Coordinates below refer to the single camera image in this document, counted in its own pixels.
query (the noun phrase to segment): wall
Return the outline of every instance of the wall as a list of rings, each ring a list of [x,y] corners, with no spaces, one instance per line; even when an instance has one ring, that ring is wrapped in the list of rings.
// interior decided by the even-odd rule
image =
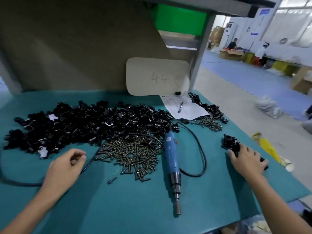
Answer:
[[[125,89],[127,59],[171,58],[133,0],[1,0],[0,49],[23,91]]]
[[[231,17],[232,22],[238,23],[238,29],[236,30],[235,37],[238,38],[238,46],[249,49],[251,46],[251,51],[255,52],[257,49],[262,47],[263,41],[260,41],[266,27],[270,23],[273,14],[275,13],[276,8],[279,6],[281,0],[271,0],[276,2],[276,6],[274,9],[270,9],[269,13],[262,20],[261,26],[257,27],[257,32],[259,33],[257,36],[251,35],[250,33],[254,30],[260,17],[260,12],[262,9],[259,9],[256,17],[253,19],[250,18],[240,18],[240,17]],[[312,66],[312,47],[310,48],[299,48],[299,47],[291,47],[286,44],[280,45],[276,43],[270,43],[270,46],[267,48],[267,55],[271,55],[273,57],[281,57],[281,58],[291,58],[293,56],[298,56],[301,58],[301,63],[304,65]]]

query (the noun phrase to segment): blue floor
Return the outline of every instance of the blue floor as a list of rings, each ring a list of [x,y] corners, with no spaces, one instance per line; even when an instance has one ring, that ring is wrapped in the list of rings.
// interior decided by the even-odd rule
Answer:
[[[205,51],[201,67],[257,97],[269,96],[284,113],[297,120],[307,120],[302,112],[312,104],[312,97],[292,90],[291,77],[278,76],[240,61],[225,60],[211,51]]]

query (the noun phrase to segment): worker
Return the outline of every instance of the worker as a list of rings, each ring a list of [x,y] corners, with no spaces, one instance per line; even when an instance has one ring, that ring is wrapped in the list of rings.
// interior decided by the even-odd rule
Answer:
[[[256,66],[264,66],[266,64],[266,49],[269,47],[269,43],[265,42],[261,48],[255,52],[255,56],[252,59],[252,64]]]
[[[267,160],[260,162],[260,154],[243,144],[238,157],[232,150],[228,150],[228,155],[236,171],[253,190],[273,234],[312,233],[312,227],[288,207],[262,175]],[[45,213],[78,179],[85,160],[84,151],[71,149],[52,161],[40,191],[0,234],[31,233]]]
[[[235,38],[233,42],[230,42],[230,44],[228,45],[228,49],[229,50],[237,49],[236,42],[237,42],[237,38]]]

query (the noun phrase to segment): paper sheet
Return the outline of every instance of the paper sheet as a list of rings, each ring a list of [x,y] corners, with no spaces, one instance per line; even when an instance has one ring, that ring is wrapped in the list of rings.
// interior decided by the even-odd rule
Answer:
[[[184,92],[181,95],[160,95],[160,98],[166,109],[176,119],[184,118],[187,120],[193,120],[197,117],[208,115],[208,112],[204,108],[196,103],[192,103],[187,92]],[[182,102],[183,106],[181,112],[178,113]]]

